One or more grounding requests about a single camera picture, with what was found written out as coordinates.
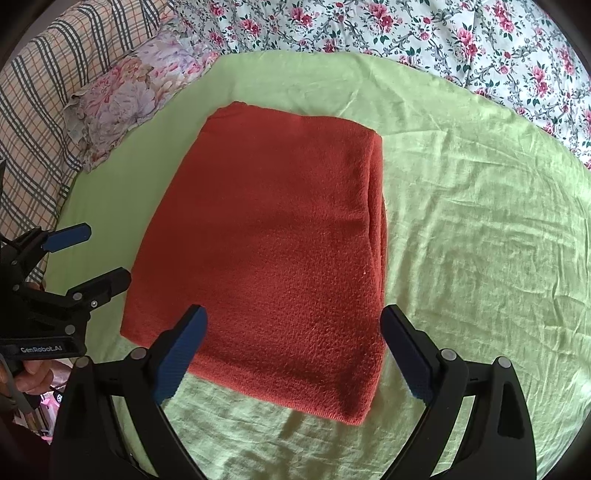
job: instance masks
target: pink floral pillowcase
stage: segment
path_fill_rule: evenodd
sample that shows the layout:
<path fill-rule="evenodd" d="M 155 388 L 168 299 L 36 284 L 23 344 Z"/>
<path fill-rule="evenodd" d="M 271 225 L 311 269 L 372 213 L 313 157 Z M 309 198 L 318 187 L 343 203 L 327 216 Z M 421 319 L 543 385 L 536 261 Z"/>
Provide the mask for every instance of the pink floral pillowcase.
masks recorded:
<path fill-rule="evenodd" d="M 150 120 L 218 57 L 202 44 L 193 45 L 173 17 L 167 29 L 77 92 L 64 118 L 69 135 L 84 152 L 84 169 L 104 162 L 129 130 Z"/>

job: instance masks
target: red towel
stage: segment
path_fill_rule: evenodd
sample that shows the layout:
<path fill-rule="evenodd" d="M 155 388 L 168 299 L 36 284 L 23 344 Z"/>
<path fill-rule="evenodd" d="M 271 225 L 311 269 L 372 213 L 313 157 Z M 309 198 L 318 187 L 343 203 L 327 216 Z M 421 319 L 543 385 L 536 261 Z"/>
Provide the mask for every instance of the red towel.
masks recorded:
<path fill-rule="evenodd" d="M 152 218 L 121 333 L 147 346 L 200 304 L 209 325 L 191 373 L 359 424 L 384 354 L 385 249 L 379 135 L 233 103 L 207 120 Z"/>

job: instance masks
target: bolt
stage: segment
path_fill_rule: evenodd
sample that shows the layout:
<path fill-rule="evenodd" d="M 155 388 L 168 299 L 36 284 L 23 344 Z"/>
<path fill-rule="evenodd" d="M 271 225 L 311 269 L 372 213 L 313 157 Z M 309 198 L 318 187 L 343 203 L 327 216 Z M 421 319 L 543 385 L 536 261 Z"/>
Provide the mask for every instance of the bolt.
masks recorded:
<path fill-rule="evenodd" d="M 141 360 L 143 357 L 146 356 L 147 353 L 148 353 L 148 351 L 145 348 L 137 347 L 137 348 L 133 349 L 129 355 L 134 360 Z"/>
<path fill-rule="evenodd" d="M 87 356 L 81 356 L 78 360 L 76 360 L 76 366 L 78 368 L 84 368 L 89 362 L 90 361 Z"/>
<path fill-rule="evenodd" d="M 445 360 L 448 360 L 449 362 L 451 362 L 451 361 L 454 361 L 457 358 L 457 353 L 454 352 L 450 348 L 444 348 L 443 350 L 441 350 L 441 356 Z"/>
<path fill-rule="evenodd" d="M 499 357 L 499 365 L 503 368 L 510 368 L 511 367 L 511 360 L 509 360 L 505 356 Z"/>

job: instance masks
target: wrinkled green sheet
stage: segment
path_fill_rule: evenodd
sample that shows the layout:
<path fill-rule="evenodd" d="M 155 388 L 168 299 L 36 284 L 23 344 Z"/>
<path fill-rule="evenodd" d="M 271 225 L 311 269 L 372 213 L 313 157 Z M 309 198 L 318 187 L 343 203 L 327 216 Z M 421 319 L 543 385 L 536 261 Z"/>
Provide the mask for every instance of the wrinkled green sheet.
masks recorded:
<path fill-rule="evenodd" d="M 474 361 L 512 359 L 532 416 L 538 474 L 545 474 L 591 405 L 591 176 L 533 124 L 445 80 L 354 54 L 221 58 L 132 131 L 110 160 L 76 180 L 60 227 L 88 222 L 93 235 L 50 257 L 48 289 L 63 293 L 111 268 L 132 267 L 184 153 L 207 116 L 233 100 L 340 116 L 382 135 L 385 302 L 398 303 L 441 348 Z M 182 261 L 174 256 L 174 238 L 162 254 Z M 93 314 L 87 344 L 97 362 L 132 348 L 118 333 L 123 305 L 120 296 Z M 119 409 L 146 465 L 121 403 Z M 377 479 L 422 410 L 390 355 L 361 427 L 191 376 L 165 407 L 212 480 Z M 439 469 L 453 458 L 467 412 Z"/>

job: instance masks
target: plaid fabric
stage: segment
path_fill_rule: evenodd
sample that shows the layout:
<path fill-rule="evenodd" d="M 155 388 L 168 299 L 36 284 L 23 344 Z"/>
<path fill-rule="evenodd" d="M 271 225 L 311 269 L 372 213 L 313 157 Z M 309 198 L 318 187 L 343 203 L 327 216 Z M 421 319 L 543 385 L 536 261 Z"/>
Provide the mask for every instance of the plaid fabric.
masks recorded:
<path fill-rule="evenodd" d="M 53 229 L 81 147 L 62 110 L 78 90 L 158 33 L 166 0 L 93 0 L 68 9 L 0 72 L 0 161 L 6 160 L 0 232 Z M 41 280 L 44 264 L 33 272 Z"/>

